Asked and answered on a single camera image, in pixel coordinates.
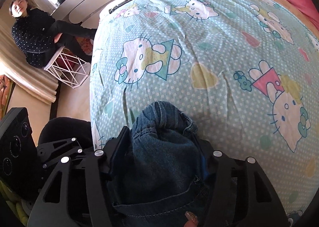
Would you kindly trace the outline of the right hand thumb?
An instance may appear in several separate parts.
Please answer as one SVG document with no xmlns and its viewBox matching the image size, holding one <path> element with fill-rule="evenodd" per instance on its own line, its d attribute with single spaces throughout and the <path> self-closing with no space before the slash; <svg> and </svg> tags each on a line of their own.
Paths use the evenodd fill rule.
<svg viewBox="0 0 319 227">
<path fill-rule="evenodd" d="M 187 222 L 184 224 L 184 227 L 197 227 L 198 218 L 194 213 L 186 211 L 185 217 L 187 218 Z"/>
</svg>

